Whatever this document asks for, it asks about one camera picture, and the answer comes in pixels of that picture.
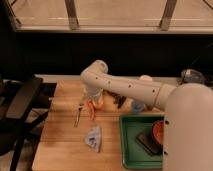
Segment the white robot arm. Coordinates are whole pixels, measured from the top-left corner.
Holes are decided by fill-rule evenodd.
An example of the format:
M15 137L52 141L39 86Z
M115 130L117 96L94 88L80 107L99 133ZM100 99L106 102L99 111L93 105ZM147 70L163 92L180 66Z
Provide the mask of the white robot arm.
M174 86L108 73L102 60L81 72L89 97L102 89L164 112L162 171L213 171L213 90L198 83Z

